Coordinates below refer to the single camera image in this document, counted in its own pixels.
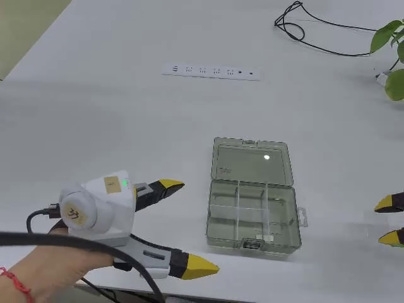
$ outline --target hand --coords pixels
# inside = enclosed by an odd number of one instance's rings
[[[67,235],[67,229],[50,234]],[[95,268],[111,266],[114,258],[101,252],[71,247],[38,246],[10,271],[31,289],[35,303],[44,302],[60,289],[74,285]]]

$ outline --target clear plastic box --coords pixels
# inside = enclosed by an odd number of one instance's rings
[[[285,143],[215,138],[211,178],[209,245],[281,255],[300,248],[307,218]]]

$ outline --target red string bracelet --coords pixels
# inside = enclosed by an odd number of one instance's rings
[[[6,276],[6,277],[12,279],[15,288],[16,288],[17,290],[19,290],[20,292],[22,292],[22,293],[25,295],[25,297],[27,298],[27,302],[28,302],[28,303],[33,303],[33,298],[32,298],[32,296],[31,296],[31,294],[30,294],[30,291],[31,291],[31,290],[30,290],[29,288],[26,288],[26,287],[17,279],[17,277],[16,277],[13,273],[10,273],[9,271],[7,271],[6,268],[0,267],[0,270],[3,271],[3,272],[0,274],[0,276]]]

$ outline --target power outlet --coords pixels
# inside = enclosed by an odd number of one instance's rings
[[[167,63],[164,64],[162,74],[233,80],[261,80],[261,73],[257,69],[235,68],[230,66],[204,66],[198,64]]]

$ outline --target black wire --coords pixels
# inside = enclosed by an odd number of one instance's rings
[[[137,293],[134,293],[134,292],[130,292],[128,290],[121,290],[121,292],[124,292],[125,294],[128,294],[128,295],[133,295],[135,297],[138,297],[138,298],[140,298],[140,299],[142,299],[144,301],[150,302],[150,303],[157,303],[157,301],[155,299],[147,297],[145,295],[140,295],[140,294],[137,294]]]
[[[398,61],[400,61],[400,58],[398,58],[397,61],[393,64],[393,66],[389,68],[389,71],[391,71],[393,68],[396,67]]]
[[[27,218],[27,231],[29,234],[32,234],[32,218],[37,216],[37,215],[48,215],[50,212],[49,208],[44,208],[43,210],[37,210],[35,212],[33,212],[31,215],[28,216]],[[104,291],[102,291],[100,288],[98,288],[97,286],[95,286],[93,283],[91,283],[90,281],[88,281],[85,278],[81,278],[81,281],[83,281],[84,283],[86,283],[89,287],[93,288],[94,290],[96,290],[99,294],[103,295],[105,298],[111,300],[114,303],[120,303],[118,300],[116,300],[116,295],[115,295],[115,299],[112,298],[109,294],[105,293]]]
[[[91,287],[92,289],[94,289],[96,292],[98,292],[100,295],[103,295],[105,298],[111,300],[114,303],[120,303],[117,299],[116,299],[116,294],[114,291],[111,290],[111,292],[114,294],[114,297],[111,297],[109,294],[107,294],[106,292],[104,292],[103,290],[101,290],[100,288],[98,288],[97,286],[95,286],[93,283],[91,283],[90,281],[88,281],[85,278],[81,278],[81,281],[83,281],[84,283],[86,283],[89,287]]]
[[[318,17],[316,17],[316,16],[310,14],[310,12],[308,12],[308,10],[306,10],[306,8],[303,6],[303,3],[302,3],[302,2],[300,2],[300,1],[295,1],[295,2],[293,2],[290,6],[288,6],[288,8],[283,12],[283,14],[280,15],[280,16],[275,20],[275,22],[274,22],[274,26],[275,26],[275,27],[277,27],[277,28],[281,29],[282,31],[284,31],[284,32],[285,32],[290,38],[292,38],[293,40],[298,41],[298,42],[300,42],[300,43],[303,43],[303,44],[305,44],[305,45],[308,45],[308,46],[310,46],[310,47],[313,47],[313,48],[315,48],[315,49],[319,49],[319,50],[321,50],[321,51],[327,52],[327,53],[329,53],[329,54],[334,54],[334,55],[339,55],[339,56],[345,56],[345,57],[364,57],[364,56],[368,56],[368,55],[371,54],[370,52],[365,52],[365,53],[363,53],[363,54],[344,54],[344,53],[342,53],[342,52],[335,52],[335,51],[333,51],[333,50],[325,49],[325,48],[323,48],[323,47],[316,46],[316,45],[314,45],[314,44],[311,44],[311,43],[308,43],[308,42],[306,42],[306,41],[303,41],[303,39],[306,37],[306,32],[304,31],[304,29],[303,29],[300,25],[298,25],[298,24],[296,24],[296,23],[285,22],[285,17],[286,17],[291,11],[293,11],[293,10],[295,10],[295,9],[297,9],[297,8],[302,8],[310,17],[312,17],[312,18],[314,18],[314,19],[316,19],[316,20],[318,20],[318,21],[321,21],[321,22],[324,22],[324,23],[327,23],[327,24],[330,24],[330,25],[334,25],[334,26],[336,26],[336,27],[354,28],[354,29],[358,29],[358,30],[367,30],[367,31],[370,31],[370,32],[376,32],[376,31],[377,31],[377,30],[374,30],[374,29],[371,29],[371,28],[366,28],[366,27],[353,27],[353,26],[350,26],[350,25],[342,25],[342,24],[333,23],[333,22],[329,22],[329,21],[320,19],[320,18],[318,18]],[[301,38],[298,38],[298,37],[296,37],[294,34],[290,33],[290,32],[286,29],[286,26],[285,26],[285,25],[292,25],[292,26],[294,26],[294,27],[297,27],[297,28],[302,32]]]
[[[49,209],[48,208],[44,208],[43,210],[37,210],[35,212],[33,212],[31,215],[28,216],[27,218],[27,231],[31,234],[32,233],[32,228],[31,228],[31,221],[32,218],[37,216],[37,215],[47,215],[49,213]]]
[[[31,215],[28,216],[28,218],[27,218],[27,230],[28,230],[28,233],[29,233],[29,234],[32,234],[32,233],[33,233],[33,232],[32,232],[32,226],[31,226],[32,218],[35,217],[35,216],[37,216],[37,215],[47,215],[47,214],[49,214],[49,212],[50,212],[50,209],[49,209],[49,208],[44,208],[43,210],[37,210],[37,211],[33,212]],[[110,291],[114,294],[114,297],[111,297],[109,294],[105,293],[101,288],[95,286],[93,283],[91,283],[90,281],[88,281],[86,278],[81,278],[81,281],[83,281],[84,283],[86,283],[89,287],[91,287],[92,289],[94,289],[94,290],[95,290],[96,292],[98,292],[100,295],[103,295],[105,298],[111,300],[112,302],[114,302],[114,303],[120,303],[120,302],[118,301],[117,297],[116,297],[116,293],[115,293],[113,290],[110,290]],[[142,295],[137,295],[137,294],[134,294],[134,293],[131,293],[131,292],[128,292],[128,294],[135,295],[135,296],[139,297],[140,299],[144,299],[144,298],[143,298],[144,296],[142,296]],[[158,301],[153,300],[153,299],[148,298],[148,297],[145,297],[145,298],[146,298],[145,300],[149,300],[149,302],[152,302],[152,303],[158,302]]]
[[[104,288],[104,291],[106,291],[106,292],[112,292],[112,295],[114,295],[114,299],[115,299],[115,300],[118,299],[117,296],[116,296],[115,290]]]
[[[120,251],[114,247],[107,246],[105,244],[89,241],[82,238],[66,236],[66,235],[52,235],[52,234],[25,234],[21,232],[0,232],[0,246],[62,246],[62,247],[74,247],[78,249],[90,249],[92,251],[98,251],[100,253],[106,253],[110,256],[118,258],[122,261],[129,263],[134,269],[136,269],[149,284],[153,290],[158,302],[164,303],[164,297],[161,293],[156,282],[154,282],[152,276],[146,268],[130,255]]]

